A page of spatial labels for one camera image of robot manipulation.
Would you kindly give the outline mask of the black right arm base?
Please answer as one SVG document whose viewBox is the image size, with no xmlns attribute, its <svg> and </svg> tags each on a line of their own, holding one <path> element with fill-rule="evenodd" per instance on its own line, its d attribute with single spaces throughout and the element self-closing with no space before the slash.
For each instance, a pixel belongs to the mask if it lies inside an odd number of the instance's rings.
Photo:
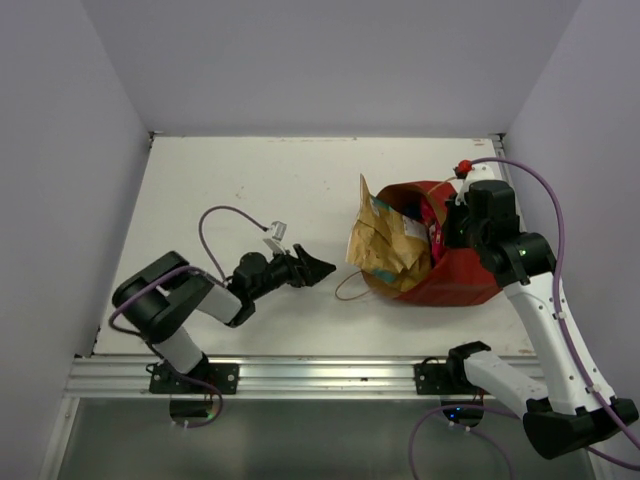
<svg viewBox="0 0 640 480">
<path fill-rule="evenodd" d="M 413 365 L 413 381 L 418 395 L 465 395 L 471 390 L 456 384 L 445 363 L 427 357 Z"/>
</svg>

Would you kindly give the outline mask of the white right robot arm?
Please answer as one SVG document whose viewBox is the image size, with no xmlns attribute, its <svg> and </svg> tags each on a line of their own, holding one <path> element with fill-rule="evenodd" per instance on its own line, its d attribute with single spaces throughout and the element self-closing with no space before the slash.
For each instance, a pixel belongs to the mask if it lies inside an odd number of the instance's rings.
<svg viewBox="0 0 640 480">
<path fill-rule="evenodd" d="M 446 207 L 446 245 L 479 255 L 524 324 L 544 375 L 535 381 L 476 341 L 450 350 L 449 387 L 492 394 L 521 419 L 545 459 L 607 440 L 636 422 L 634 401 L 614 392 L 581 339 L 549 243 L 521 231 L 513 189 L 501 180 L 466 180 Z"/>
</svg>

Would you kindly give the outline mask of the aluminium mounting rail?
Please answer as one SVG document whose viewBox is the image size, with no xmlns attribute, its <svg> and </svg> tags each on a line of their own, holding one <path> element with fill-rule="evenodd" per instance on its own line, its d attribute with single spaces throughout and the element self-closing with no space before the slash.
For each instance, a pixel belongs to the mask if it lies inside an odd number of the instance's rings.
<svg viewBox="0 0 640 480">
<path fill-rule="evenodd" d="M 64 387 L 75 398 L 152 398 L 149 355 L 76 359 Z M 231 400 L 413 400 L 419 357 L 213 357 L 229 366 Z"/>
</svg>

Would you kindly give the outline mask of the blue snack bag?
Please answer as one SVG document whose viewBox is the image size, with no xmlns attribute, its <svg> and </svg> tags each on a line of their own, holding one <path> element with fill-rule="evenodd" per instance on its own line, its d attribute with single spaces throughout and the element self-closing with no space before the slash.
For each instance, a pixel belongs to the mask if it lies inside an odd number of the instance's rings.
<svg viewBox="0 0 640 480">
<path fill-rule="evenodd" d="M 415 221 L 421 221 L 422 220 L 421 201 L 418 200 L 418 201 L 407 203 L 402 209 L 402 214 Z"/>
</svg>

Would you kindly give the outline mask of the metal table corner bracket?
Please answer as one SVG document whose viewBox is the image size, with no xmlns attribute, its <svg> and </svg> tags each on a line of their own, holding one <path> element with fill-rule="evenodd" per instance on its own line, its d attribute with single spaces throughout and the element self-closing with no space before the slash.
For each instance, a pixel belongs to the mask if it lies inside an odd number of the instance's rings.
<svg viewBox="0 0 640 480">
<path fill-rule="evenodd" d="M 162 132 L 151 131 L 149 133 L 149 141 L 148 141 L 149 150 L 152 150 L 156 138 L 161 136 L 162 136 Z"/>
</svg>

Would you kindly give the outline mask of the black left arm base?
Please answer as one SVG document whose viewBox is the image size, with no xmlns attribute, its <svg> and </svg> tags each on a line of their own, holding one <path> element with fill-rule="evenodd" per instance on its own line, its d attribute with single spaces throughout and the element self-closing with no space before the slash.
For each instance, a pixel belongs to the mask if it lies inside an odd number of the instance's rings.
<svg viewBox="0 0 640 480">
<path fill-rule="evenodd" d="M 176 376 L 164 363 L 147 364 L 145 370 L 150 374 L 148 390 L 151 394 L 210 393 L 204 386 L 194 384 L 194 381 L 198 381 L 212 385 L 223 395 L 233 395 L 237 392 L 240 379 L 240 366 L 237 363 L 201 363 L 186 374 L 190 381 Z"/>
</svg>

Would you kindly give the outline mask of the tan kraft snack bag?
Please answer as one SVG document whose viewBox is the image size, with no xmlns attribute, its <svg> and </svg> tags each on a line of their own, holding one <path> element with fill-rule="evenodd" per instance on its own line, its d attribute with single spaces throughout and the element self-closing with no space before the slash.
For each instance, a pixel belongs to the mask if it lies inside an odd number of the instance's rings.
<svg viewBox="0 0 640 480">
<path fill-rule="evenodd" d="M 372 195 L 360 179 L 360 207 L 347 245 L 346 262 L 400 293 L 431 273 L 431 244 L 424 223 Z"/>
</svg>

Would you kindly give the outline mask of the red brown paper bag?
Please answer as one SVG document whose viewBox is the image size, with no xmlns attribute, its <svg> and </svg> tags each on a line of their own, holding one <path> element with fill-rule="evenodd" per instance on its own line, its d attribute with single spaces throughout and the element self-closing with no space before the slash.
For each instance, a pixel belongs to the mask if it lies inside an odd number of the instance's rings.
<svg viewBox="0 0 640 480">
<path fill-rule="evenodd" d="M 402 214 L 403 207 L 426 197 L 436 212 L 441 229 L 446 218 L 445 201 L 457 195 L 452 181 L 415 181 L 384 187 L 374 195 Z M 470 248 L 451 249 L 433 265 L 431 273 L 411 290 L 400 293 L 385 287 L 356 267 L 368 290 L 388 299 L 428 307 L 467 307 L 485 303 L 500 292 L 492 275 Z"/>
</svg>

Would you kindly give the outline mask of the pink chips bag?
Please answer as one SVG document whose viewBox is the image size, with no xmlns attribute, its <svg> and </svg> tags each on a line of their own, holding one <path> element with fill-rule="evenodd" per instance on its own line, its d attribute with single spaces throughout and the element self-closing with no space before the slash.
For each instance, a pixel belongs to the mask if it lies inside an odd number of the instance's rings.
<svg viewBox="0 0 640 480">
<path fill-rule="evenodd" d="M 436 216 L 434 208 L 426 197 L 423 197 L 420 200 L 420 214 L 422 223 L 425 225 L 429 236 L 433 265 L 436 265 L 441 261 L 446 253 L 446 247 L 443 243 L 441 224 Z"/>
</svg>

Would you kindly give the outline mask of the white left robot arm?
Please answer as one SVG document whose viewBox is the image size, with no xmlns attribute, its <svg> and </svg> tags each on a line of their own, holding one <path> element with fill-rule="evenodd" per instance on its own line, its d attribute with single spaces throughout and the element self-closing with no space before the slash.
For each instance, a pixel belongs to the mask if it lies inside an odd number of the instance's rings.
<svg viewBox="0 0 640 480">
<path fill-rule="evenodd" d="M 244 254 L 223 283 L 170 251 L 116 288 L 108 325 L 142 340 L 173 369 L 175 384 L 193 393 L 208 379 L 208 358 L 184 326 L 194 312 L 236 328 L 255 313 L 258 299 L 285 285 L 313 287 L 335 270 L 295 244 L 292 252 L 279 251 L 270 258 Z"/>
</svg>

